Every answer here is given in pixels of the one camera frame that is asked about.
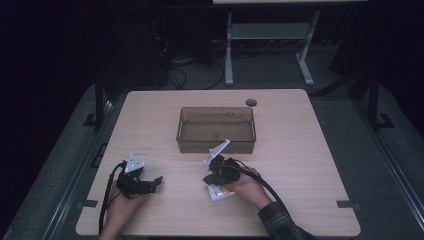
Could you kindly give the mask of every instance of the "dark wall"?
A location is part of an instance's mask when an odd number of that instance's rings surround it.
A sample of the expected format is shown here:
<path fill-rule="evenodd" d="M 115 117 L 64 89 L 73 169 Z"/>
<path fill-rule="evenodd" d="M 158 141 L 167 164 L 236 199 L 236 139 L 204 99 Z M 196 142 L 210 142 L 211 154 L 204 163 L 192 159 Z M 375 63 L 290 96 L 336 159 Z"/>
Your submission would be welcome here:
<path fill-rule="evenodd" d="M 94 73 L 78 7 L 2 1 L 1 9 L 3 236 Z"/>

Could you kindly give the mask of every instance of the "black device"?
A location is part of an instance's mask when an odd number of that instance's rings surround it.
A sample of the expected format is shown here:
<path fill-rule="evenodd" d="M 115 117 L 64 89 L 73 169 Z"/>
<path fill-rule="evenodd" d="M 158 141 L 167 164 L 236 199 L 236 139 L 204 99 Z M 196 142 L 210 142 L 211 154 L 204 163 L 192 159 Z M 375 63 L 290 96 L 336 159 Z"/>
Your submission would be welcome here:
<path fill-rule="evenodd" d="M 140 175 L 143 172 L 144 169 L 144 163 L 140 161 L 135 161 L 135 165 L 142 164 L 142 167 L 138 167 L 134 170 L 128 170 L 128 163 L 127 161 L 123 160 L 122 163 L 116 165 L 116 167 L 113 169 L 112 173 L 109 175 L 109 180 L 107 183 L 104 199 L 103 199 L 103 205 L 102 209 L 100 211 L 100 217 L 99 217 L 99 234 L 103 230 L 103 223 L 104 223 L 104 217 L 107 208 L 111 204 L 111 202 L 117 197 L 119 194 L 124 194 L 124 196 L 128 199 L 133 197 L 134 195 L 139 194 L 148 194 L 148 193 L 155 193 L 157 186 L 159 186 L 162 183 L 163 177 L 160 176 L 156 178 L 154 181 L 141 181 Z M 114 198 L 110 200 L 109 202 L 109 194 L 110 189 L 112 187 L 113 179 L 115 176 L 116 170 L 118 168 L 122 168 L 121 173 L 118 176 L 118 180 L 116 181 L 116 187 L 121 190 L 121 193 L 119 193 L 116 196 L 113 196 Z"/>
<path fill-rule="evenodd" d="M 118 176 L 116 187 L 122 191 L 122 194 L 124 194 L 126 198 L 132 198 L 134 195 L 155 193 L 157 186 L 162 183 L 162 176 L 156 178 L 154 181 L 141 181 L 140 175 L 143 170 L 144 167 L 126 173 L 124 169 L 122 169 Z"/>
<path fill-rule="evenodd" d="M 278 194 L 274 191 L 274 189 L 272 189 L 272 187 L 267 182 L 265 182 L 265 180 L 262 179 L 259 173 L 255 174 L 243 162 L 232 158 L 228 158 L 227 160 L 225 160 L 223 156 L 218 154 L 209 163 L 209 171 L 211 171 L 212 173 L 203 178 L 203 181 L 208 185 L 230 184 L 240 179 L 240 173 L 246 174 L 247 176 L 253 178 L 260 184 L 262 184 L 262 186 L 264 186 L 271 193 L 271 195 L 275 198 L 278 204 L 280 204 L 284 211 L 286 211 L 287 214 L 290 216 L 286 206 L 284 205 L 283 201 L 278 196 Z"/>
<path fill-rule="evenodd" d="M 240 172 L 233 168 L 226 168 L 225 166 L 240 167 L 237 160 L 232 158 L 225 160 L 223 156 L 217 155 L 209 164 L 209 171 L 212 173 L 204 177 L 203 181 L 208 185 L 225 185 L 239 180 Z"/>

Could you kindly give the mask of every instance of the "gray floor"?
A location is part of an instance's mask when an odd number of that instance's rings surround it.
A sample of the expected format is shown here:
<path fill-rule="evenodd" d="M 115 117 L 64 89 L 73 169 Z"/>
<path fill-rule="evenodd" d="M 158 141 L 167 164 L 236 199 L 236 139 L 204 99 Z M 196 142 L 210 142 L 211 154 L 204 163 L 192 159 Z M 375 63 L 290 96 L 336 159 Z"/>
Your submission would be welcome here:
<path fill-rule="evenodd" d="M 296 47 L 234 58 L 235 85 L 231 88 L 301 88 L 314 92 L 340 78 L 328 70 L 337 46 L 313 45 L 307 63 L 316 83 L 306 86 L 295 61 Z M 223 66 L 222 57 L 214 60 Z M 193 63 L 179 69 L 188 78 L 185 89 L 203 89 L 221 76 L 221 69 L 214 64 Z M 362 232 L 353 239 L 424 239 L 411 201 L 399 187 L 404 179 L 399 181 L 390 167 L 394 159 L 417 199 L 424 199 L 424 140 L 383 87 L 379 112 L 386 113 L 395 128 L 373 131 L 364 117 L 366 98 L 351 101 L 347 97 L 349 87 L 344 85 L 325 97 L 311 97 L 311 103 L 349 198 L 356 206 Z M 173 89 L 168 83 L 161 90 Z M 212 89 L 229 87 L 221 81 Z M 90 165 L 102 144 L 108 142 L 124 100 L 125 94 L 105 108 L 106 120 L 94 131 L 94 127 L 83 126 L 87 115 L 95 111 L 94 87 L 87 89 L 4 239 L 96 239 L 79 236 L 75 225 L 96 174 L 96 168 Z"/>

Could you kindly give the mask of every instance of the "table leg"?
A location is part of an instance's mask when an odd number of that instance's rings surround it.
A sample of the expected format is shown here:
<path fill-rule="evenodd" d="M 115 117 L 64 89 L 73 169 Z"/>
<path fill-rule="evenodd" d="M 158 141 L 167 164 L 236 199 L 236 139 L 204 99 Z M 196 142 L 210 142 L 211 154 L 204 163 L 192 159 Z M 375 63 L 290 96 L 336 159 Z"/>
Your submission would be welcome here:
<path fill-rule="evenodd" d="M 315 28 L 318 22 L 320 11 L 316 11 L 312 17 L 312 21 L 309 25 L 309 29 L 305 38 L 305 45 L 300 53 L 296 53 L 296 59 L 299 64 L 300 70 L 302 71 L 303 78 L 307 85 L 313 85 L 314 80 L 312 79 L 311 73 L 309 72 L 308 66 L 306 65 L 305 59 L 309 50 L 309 46 L 312 41 L 312 37 L 315 32 Z"/>

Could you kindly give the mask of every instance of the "brown box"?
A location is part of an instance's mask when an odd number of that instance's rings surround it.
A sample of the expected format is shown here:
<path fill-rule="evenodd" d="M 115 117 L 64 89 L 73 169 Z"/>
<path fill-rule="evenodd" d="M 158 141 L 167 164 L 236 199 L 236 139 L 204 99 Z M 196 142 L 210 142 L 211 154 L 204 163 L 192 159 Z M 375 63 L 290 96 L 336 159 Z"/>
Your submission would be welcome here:
<path fill-rule="evenodd" d="M 249 107 L 184 107 L 177 141 L 182 153 L 209 153 L 223 143 L 223 153 L 252 153 L 256 141 L 253 110 Z"/>

